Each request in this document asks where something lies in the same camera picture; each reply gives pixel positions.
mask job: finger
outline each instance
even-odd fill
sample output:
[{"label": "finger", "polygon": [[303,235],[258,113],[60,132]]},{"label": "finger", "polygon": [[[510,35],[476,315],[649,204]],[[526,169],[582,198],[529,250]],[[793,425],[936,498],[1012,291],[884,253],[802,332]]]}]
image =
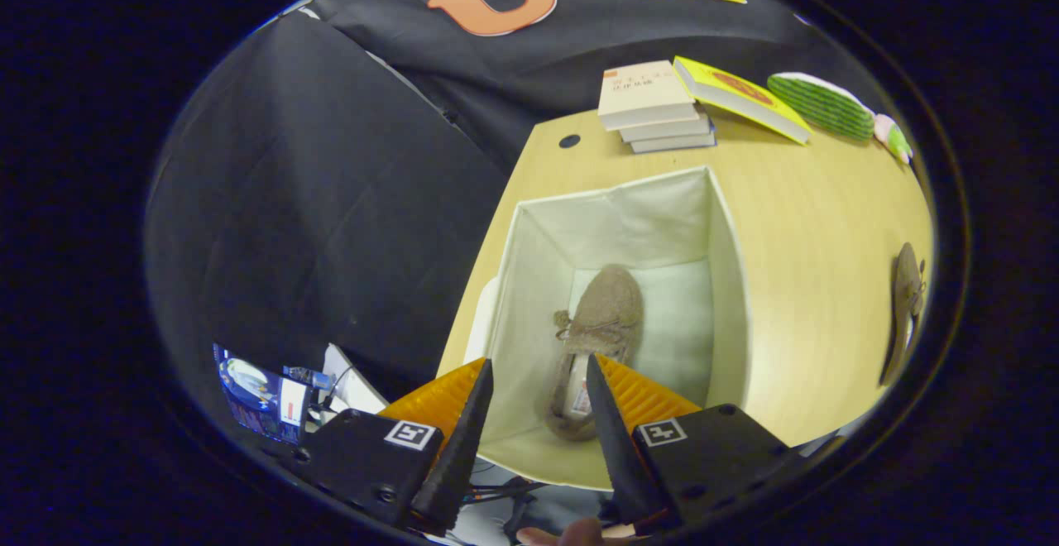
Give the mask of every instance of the finger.
[{"label": "finger", "polygon": [[515,532],[515,538],[525,546],[558,546],[559,539],[535,527],[524,527]]},{"label": "finger", "polygon": [[599,520],[586,517],[567,526],[559,536],[558,546],[604,546]]}]

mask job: book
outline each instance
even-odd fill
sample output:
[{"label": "book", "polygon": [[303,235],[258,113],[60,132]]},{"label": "book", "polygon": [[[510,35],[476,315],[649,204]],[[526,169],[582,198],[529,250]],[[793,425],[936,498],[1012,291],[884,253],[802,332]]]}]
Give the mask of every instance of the book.
[{"label": "book", "polygon": [[683,56],[676,57],[674,68],[697,101],[749,117],[793,142],[808,142],[809,125],[768,89]]},{"label": "book", "polygon": [[667,60],[605,71],[598,113],[607,131],[699,117],[695,98]]},{"label": "book", "polygon": [[640,127],[622,128],[622,140],[624,142],[642,142],[647,139],[661,139],[661,136],[680,136],[688,134],[710,134],[713,123],[706,110],[701,105],[695,106],[699,117],[696,120],[681,120],[678,123],[642,124]]},{"label": "book", "polygon": [[646,139],[642,142],[631,142],[633,153],[647,153],[651,150],[693,149],[693,147],[715,146],[717,134],[711,128],[707,134],[681,134],[679,136],[662,136],[662,139]]}]

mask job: brown shoe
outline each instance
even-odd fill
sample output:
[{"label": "brown shoe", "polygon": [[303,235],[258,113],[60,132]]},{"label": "brown shoe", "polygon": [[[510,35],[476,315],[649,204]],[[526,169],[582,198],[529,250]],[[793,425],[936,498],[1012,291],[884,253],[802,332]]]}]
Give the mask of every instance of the brown shoe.
[{"label": "brown shoe", "polygon": [[[617,266],[606,266],[590,281],[574,320],[570,320],[569,311],[555,313],[555,324],[560,327],[556,338],[566,340],[567,351],[555,371],[544,423],[556,436],[572,441],[595,437],[595,418],[582,371],[588,368],[590,354],[597,352],[623,364],[628,362],[639,347],[643,320],[640,286],[625,268]],[[568,403],[571,377],[576,377],[581,387]]]},{"label": "brown shoe", "polygon": [[922,281],[922,272],[926,267],[927,260],[920,260],[919,267],[916,267],[915,252],[912,244],[905,241],[894,266],[894,340],[879,380],[883,386],[893,383],[911,353],[912,332],[923,308],[926,283]]}]

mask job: wooden table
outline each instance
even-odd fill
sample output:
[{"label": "wooden table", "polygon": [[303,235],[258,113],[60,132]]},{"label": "wooden table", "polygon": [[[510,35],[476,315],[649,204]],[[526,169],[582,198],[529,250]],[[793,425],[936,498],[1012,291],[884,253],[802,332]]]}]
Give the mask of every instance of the wooden table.
[{"label": "wooden table", "polygon": [[[750,297],[750,366],[738,404],[787,444],[831,432],[882,395],[893,260],[904,241],[934,257],[919,183],[877,142],[814,130],[806,146],[710,109],[718,144],[634,154],[595,112],[538,124],[468,279],[438,376],[462,364],[483,287],[500,267],[515,204],[707,165],[732,212]],[[571,149],[559,146],[580,135]]]}]

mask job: fabric storage bin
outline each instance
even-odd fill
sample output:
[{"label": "fabric storage bin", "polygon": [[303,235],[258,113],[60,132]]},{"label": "fabric storage bin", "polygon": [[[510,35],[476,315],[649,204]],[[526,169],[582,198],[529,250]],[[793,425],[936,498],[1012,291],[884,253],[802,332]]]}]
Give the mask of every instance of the fabric storage bin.
[{"label": "fabric storage bin", "polygon": [[628,365],[700,403],[741,405],[749,305],[731,215],[705,166],[598,192],[518,203],[497,278],[483,290],[466,362],[492,359],[495,388],[479,455],[527,478],[611,490],[598,440],[544,425],[563,354],[553,316],[571,316],[602,268],[628,268],[644,297]]}]

